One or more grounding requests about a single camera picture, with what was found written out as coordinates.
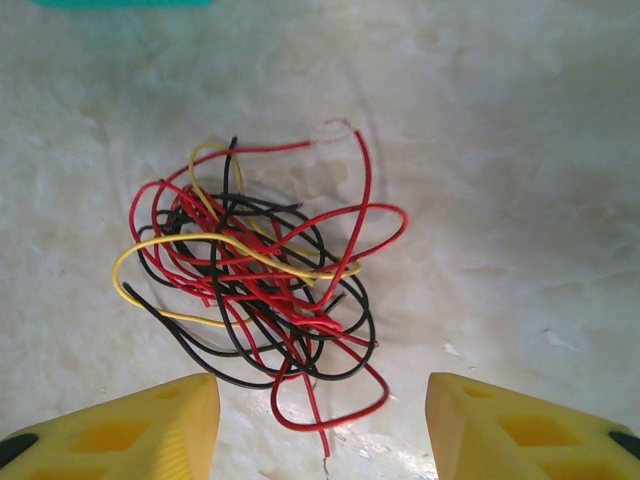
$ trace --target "black wire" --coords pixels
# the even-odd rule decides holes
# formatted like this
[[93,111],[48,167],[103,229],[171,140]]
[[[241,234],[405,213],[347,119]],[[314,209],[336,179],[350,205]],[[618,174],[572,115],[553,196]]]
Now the black wire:
[[[229,149],[235,148],[237,145],[237,137],[233,137]],[[216,233],[225,231],[241,231],[236,224],[229,223],[231,217],[234,218],[264,218],[270,222],[275,222],[283,230],[290,232],[297,227],[296,223],[286,220],[284,217],[293,217],[296,221],[304,223],[309,218],[300,212],[302,204],[289,204],[281,205],[275,202],[247,196],[241,193],[229,192],[229,177],[231,174],[231,155],[227,155],[224,164],[223,174],[223,187],[222,192],[216,194],[210,194],[210,196],[216,200],[221,200],[224,213],[218,220],[218,226]],[[164,221],[161,221],[160,217],[166,217]],[[187,226],[196,223],[196,219],[192,218],[182,208],[177,207],[174,210],[158,210],[156,212],[155,222],[159,225],[160,233],[162,235],[173,235],[182,232],[182,229]],[[247,229],[252,231],[264,245],[273,245],[276,243],[272,238],[266,237],[260,232],[250,226],[245,225]],[[145,232],[153,230],[153,225],[145,225],[138,231],[138,235],[141,237]],[[297,251],[292,250],[287,246],[280,246],[280,253],[276,256],[280,261],[290,261],[291,259],[305,265],[311,269],[320,269],[326,266],[327,260],[332,263],[340,261],[339,257],[329,252],[325,246],[324,239],[320,233],[320,230],[316,225],[308,227],[308,231],[303,231],[297,237],[302,240],[306,246],[305,248],[311,248],[318,253],[317,257],[307,257],[299,254]],[[235,323],[231,322],[229,312],[224,304],[224,298],[226,295],[238,295],[238,294],[252,294],[253,292],[248,286],[239,280],[226,280],[221,281],[220,275],[229,276],[229,266],[226,264],[220,264],[217,252],[226,252],[231,255],[229,247],[217,240],[201,240],[195,241],[197,243],[206,243],[210,245],[209,265],[190,265],[194,271],[205,277],[211,277],[211,285],[213,287],[220,316],[224,323],[225,330],[229,335],[229,338],[233,344],[233,350],[218,350],[210,346],[204,345],[202,342],[194,338],[186,329],[184,329],[179,322],[174,319],[168,318],[162,315],[156,308],[151,306],[144,298],[142,298],[130,285],[124,284],[124,289],[135,298],[140,304],[156,319],[158,319],[169,332],[176,338],[178,343],[186,351],[186,353],[205,370],[214,373],[218,378],[225,380],[234,385],[238,385],[245,388],[253,389],[267,389],[273,385],[273,380],[263,383],[249,382],[246,380],[238,379],[229,374],[221,372],[217,368],[213,367],[210,363],[204,360],[200,354],[196,351],[199,350],[205,354],[212,355],[221,358],[238,358],[241,357],[256,370],[273,377],[278,374],[278,368],[271,368],[262,365],[258,359],[255,358],[255,354],[250,348],[245,348],[236,333]],[[187,242],[173,242],[173,246],[181,255],[196,259],[192,250],[189,248]],[[147,258],[141,251],[138,251],[138,258],[142,263],[143,268],[151,279],[159,284],[171,288],[176,288],[168,279],[163,278],[160,273],[154,271]],[[277,285],[271,285],[268,280],[258,279],[254,280],[253,284],[255,288],[263,291],[265,294],[279,291]],[[331,312],[342,300],[351,297],[359,305],[362,313],[359,318],[349,326],[343,326],[342,331],[345,334],[354,334],[359,332],[363,327],[366,327],[365,332],[360,336],[367,343],[362,359],[356,362],[351,368],[340,373],[326,373],[322,372],[318,368],[318,362],[322,357],[327,342],[332,342],[339,337],[335,335],[328,335],[313,331],[309,328],[301,328],[279,312],[275,311],[270,305],[260,300],[241,300],[236,302],[237,305],[246,314],[248,319],[252,321],[255,327],[260,331],[267,341],[267,345],[258,347],[258,352],[277,351],[282,357],[282,361],[286,362],[287,370],[285,377],[291,377],[305,373],[318,380],[326,381],[339,381],[355,375],[359,372],[364,365],[367,364],[373,350],[376,346],[376,332],[373,322],[373,316],[369,308],[369,297],[360,280],[356,275],[350,277],[344,277],[340,279],[339,285],[344,290],[343,293],[337,295],[327,307],[324,312]],[[301,292],[306,300],[310,303],[314,303],[313,293],[308,285],[299,279],[292,281],[289,285],[289,289],[292,294],[295,292]],[[282,340],[282,337],[287,338],[298,350],[299,357],[294,355],[293,352],[287,347],[286,343]]]

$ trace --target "tangled wire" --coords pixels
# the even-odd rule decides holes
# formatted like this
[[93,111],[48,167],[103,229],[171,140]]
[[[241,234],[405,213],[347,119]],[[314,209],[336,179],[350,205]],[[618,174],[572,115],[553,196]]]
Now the tangled wire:
[[[187,354],[202,368],[219,379],[253,389],[271,389],[271,408],[275,418],[287,428],[301,432],[317,431],[329,457],[325,430],[369,415],[389,397],[389,387],[369,364],[376,343],[376,332],[367,292],[358,279],[358,260],[390,245],[406,230],[407,214],[400,208],[371,203],[371,161],[364,138],[353,129],[364,161],[365,186],[362,201],[309,218],[302,205],[279,204],[244,193],[242,173],[237,155],[283,153],[310,148],[319,141],[273,147],[239,147],[237,138],[220,146],[203,144],[192,154],[189,164],[166,180],[144,185],[135,196],[129,211],[129,226],[136,244],[116,261],[113,282],[116,290],[130,303],[146,309],[175,337]],[[220,150],[197,158],[205,148]],[[226,157],[223,186],[218,193],[206,192],[198,183],[195,167],[214,158]],[[234,170],[237,192],[230,192],[231,170]],[[189,173],[191,182],[183,187],[176,180]],[[137,227],[135,216],[142,196],[155,189],[150,224]],[[160,199],[173,194],[170,207],[160,209]],[[370,210],[396,213],[402,222],[398,230],[382,243],[354,253],[365,216]],[[326,247],[318,224],[346,214],[357,214],[355,226],[342,255]],[[202,254],[203,247],[208,250]],[[198,297],[206,307],[217,306],[221,320],[176,313],[152,306],[128,283],[120,284],[120,266],[137,253],[151,279],[185,294]],[[329,285],[320,298],[314,290],[318,280]],[[351,324],[332,318],[331,312],[346,297],[359,305],[360,314]],[[214,348],[192,334],[184,322],[198,322],[225,329],[233,350]],[[260,332],[262,345],[254,338],[250,326]],[[346,352],[353,364],[340,373],[322,371],[318,364],[332,344]],[[277,352],[280,365],[267,366],[261,354]],[[203,358],[203,354],[221,358],[243,358],[268,378],[256,383],[220,371]],[[382,393],[371,405],[361,410],[322,420],[314,381],[343,381],[366,370],[380,385]],[[287,419],[278,407],[279,388],[285,381],[302,377],[314,422],[301,424]]]

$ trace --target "bundle of wires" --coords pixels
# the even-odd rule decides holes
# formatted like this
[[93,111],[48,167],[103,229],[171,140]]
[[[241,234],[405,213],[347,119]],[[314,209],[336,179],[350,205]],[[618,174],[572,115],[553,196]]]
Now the bundle of wires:
[[[329,457],[326,429],[351,422],[379,409],[389,397],[389,387],[369,364],[376,347],[376,332],[367,292],[358,279],[358,260],[393,243],[406,230],[408,217],[395,206],[371,203],[372,168],[365,140],[353,129],[364,162],[365,185],[359,204],[339,208],[309,218],[301,204],[279,204],[245,194],[237,155],[282,153],[311,148],[319,141],[269,146],[242,147],[237,138],[226,147],[217,143],[200,145],[187,166],[144,185],[136,194],[129,211],[129,226],[136,244],[116,261],[112,280],[118,293],[130,303],[146,309],[158,319],[184,350],[205,370],[219,379],[245,388],[271,389],[271,408],[275,418],[287,428],[301,432],[319,432],[325,458]],[[198,158],[204,149],[219,150]],[[223,186],[220,192],[207,192],[195,174],[197,165],[225,158]],[[231,170],[236,192],[230,192]],[[178,179],[189,174],[190,183],[179,187]],[[141,198],[152,190],[150,223],[138,227],[135,217]],[[160,209],[161,197],[173,196],[167,209]],[[398,230],[382,243],[355,253],[356,241],[365,216],[370,210],[385,210],[401,218]],[[319,224],[341,215],[357,214],[355,225],[341,255],[325,245]],[[185,233],[186,230],[196,233]],[[149,277],[159,284],[179,289],[201,299],[207,307],[216,306],[220,320],[177,313],[152,306],[126,282],[121,284],[119,269],[137,253]],[[321,295],[314,289],[318,280],[328,286]],[[345,297],[359,304],[361,313],[353,323],[344,325],[331,312]],[[185,322],[198,322],[226,330],[233,350],[214,348],[198,338]],[[249,328],[259,331],[258,342]],[[340,373],[319,368],[327,345],[346,352],[353,365]],[[270,367],[261,354],[277,352],[280,364]],[[250,382],[220,371],[203,358],[203,354],[222,358],[242,358],[264,373],[265,381]],[[323,420],[314,393],[314,382],[344,381],[361,370],[367,371],[380,385],[382,393],[371,405],[330,420]],[[285,381],[302,378],[306,388],[313,423],[296,423],[286,418],[278,406],[278,392]]]

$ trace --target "white floor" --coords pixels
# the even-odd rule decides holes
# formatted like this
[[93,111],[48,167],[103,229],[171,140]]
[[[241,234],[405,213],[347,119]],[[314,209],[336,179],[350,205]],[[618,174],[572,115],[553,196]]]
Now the white floor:
[[[3,0],[0,436],[198,371],[111,288],[132,195],[212,136],[296,140],[336,116],[371,142],[376,199],[413,223],[362,276],[394,397],[332,434],[330,478],[436,478],[432,371],[640,431],[638,32],[632,0]],[[310,208],[360,192],[349,145],[245,163]],[[135,262],[123,273],[148,291]],[[316,435],[280,427],[267,393],[220,387],[211,478],[324,479]],[[318,392],[327,416],[377,394]],[[307,418],[295,388],[282,402]]]

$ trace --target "red wire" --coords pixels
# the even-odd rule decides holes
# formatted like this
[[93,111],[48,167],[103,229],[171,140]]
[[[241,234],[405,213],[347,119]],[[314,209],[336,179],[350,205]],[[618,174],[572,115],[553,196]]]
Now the red wire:
[[[385,248],[386,246],[397,240],[398,237],[400,237],[400,235],[402,235],[407,229],[409,218],[408,215],[399,207],[382,203],[370,203],[371,185],[373,181],[371,159],[366,142],[360,131],[354,129],[353,134],[358,142],[362,153],[365,172],[362,200],[358,205],[338,208],[323,213],[322,215],[310,218],[298,227],[292,229],[286,235],[283,235],[280,225],[272,220],[271,226],[275,235],[275,242],[273,242],[272,244],[265,243],[260,236],[258,236],[253,230],[249,229],[239,218],[235,217],[234,215],[228,216],[226,225],[224,225],[220,230],[221,233],[236,238],[248,248],[259,252],[262,255],[269,256],[274,259],[276,256],[281,256],[280,260],[284,260],[286,262],[288,257],[286,255],[286,252],[283,253],[281,251],[281,247],[287,245],[301,233],[328,219],[341,215],[357,213],[353,231],[347,241],[347,245],[341,259],[336,263],[326,265],[316,270],[316,272],[318,273],[333,272],[333,276],[330,280],[329,286],[322,295],[322,298],[313,303],[301,300],[294,296],[291,290],[291,282],[295,279],[295,275],[281,272],[268,265],[255,262],[252,257],[241,254],[233,246],[223,244],[223,242],[218,242],[218,252],[220,258],[217,260],[217,264],[219,266],[226,266],[230,269],[230,273],[218,275],[218,281],[241,281],[249,292],[245,294],[226,295],[224,297],[224,306],[231,313],[236,323],[240,327],[244,337],[247,339],[252,356],[255,358],[256,362],[260,363],[261,365],[264,365],[264,363],[260,356],[260,352],[258,350],[255,339],[253,338],[253,335],[251,334],[246,321],[234,307],[234,304],[238,304],[238,302],[260,300],[266,303],[270,308],[280,312],[280,314],[284,316],[289,322],[297,325],[299,328],[314,329],[320,334],[332,335],[336,337],[336,339],[333,340],[333,343],[335,343],[340,349],[344,350],[348,355],[350,355],[354,360],[358,362],[362,361],[362,357],[359,356],[344,342],[350,342],[355,345],[365,347],[369,345],[369,342],[367,342],[366,340],[362,340],[358,337],[342,332],[340,323],[331,319],[331,317],[323,311],[323,308],[333,296],[335,289],[343,276],[343,273],[347,270],[349,265],[353,264],[359,259],[362,259],[381,250],[382,248]],[[209,160],[213,160],[219,157],[225,157],[227,155],[287,152],[308,148],[312,145],[314,145],[314,142],[312,142],[311,140],[305,140],[302,142],[281,146],[238,147],[233,149],[220,150],[196,160],[194,162],[194,165],[200,165]],[[209,194],[207,194],[206,192],[204,193],[211,207],[214,209],[216,215],[218,216],[218,218],[216,218],[216,216],[212,215],[207,207],[197,197],[191,185],[187,185],[184,188],[180,188],[175,185],[175,181],[178,179],[178,177],[184,174],[187,170],[188,166],[182,167],[171,174],[166,180],[150,182],[146,185],[143,185],[137,192],[129,210],[129,229],[131,231],[131,235],[137,243],[139,243],[142,239],[140,238],[135,225],[135,215],[138,210],[141,198],[151,189],[156,189],[156,193],[151,204],[151,225],[153,235],[155,237],[162,237],[168,234],[167,231],[163,231],[163,228],[158,221],[158,206],[161,197],[166,192],[175,194],[171,202],[171,210],[175,210],[178,207],[184,210],[184,212],[196,222],[198,228],[203,232],[217,231],[219,226],[218,219],[225,215],[225,208]],[[365,249],[359,253],[354,253],[358,237],[360,235],[366,215],[369,210],[386,210],[396,213],[402,220],[401,225],[393,235],[391,235],[383,242]],[[209,258],[193,258],[187,255],[180,254],[170,243],[154,245],[152,248],[144,248],[141,250],[141,253],[145,256],[146,260],[148,260],[148,262],[176,288],[185,293],[200,298],[206,306],[210,306],[212,301],[216,301],[216,292],[211,285],[212,278],[210,276],[201,275],[194,268],[210,265]],[[164,260],[164,257],[169,259],[172,268],[165,265],[166,261]],[[249,262],[251,262],[252,265],[255,265],[257,263],[261,271],[255,272],[249,270]],[[257,281],[259,280],[268,282],[272,288],[268,292],[265,291],[258,285]],[[293,355],[297,362],[306,362],[305,357],[298,351],[298,348],[294,341],[295,338],[293,336],[290,338],[279,325],[274,324],[268,317],[262,315],[255,308],[248,308],[252,308],[252,313],[260,318],[261,321],[265,323],[265,325],[267,325],[273,332],[276,333],[276,335],[281,339],[284,346],[287,348],[290,354]],[[307,339],[307,349],[311,351],[310,339]],[[274,416],[278,420],[278,422],[292,430],[302,432],[317,431],[320,434],[322,440],[325,457],[330,456],[329,443],[325,432],[326,429],[335,427],[345,422],[354,421],[358,418],[373,413],[375,410],[380,408],[389,397],[389,387],[382,376],[373,367],[365,364],[364,368],[366,369],[366,371],[380,384],[382,388],[382,395],[380,396],[380,398],[366,408],[363,408],[356,412],[345,414],[337,418],[333,418],[331,420],[323,421],[320,415],[320,410],[315,398],[315,393],[313,391],[313,386],[311,385],[309,375],[300,373],[298,375],[285,378],[285,373],[287,372],[289,367],[290,362],[285,359],[280,366],[278,374],[275,375],[274,385],[271,391],[271,408],[273,410]],[[307,390],[309,403],[314,417],[314,423],[294,423],[284,417],[278,407],[278,392],[282,383],[285,380],[293,380],[299,376],[302,376],[305,388]]]

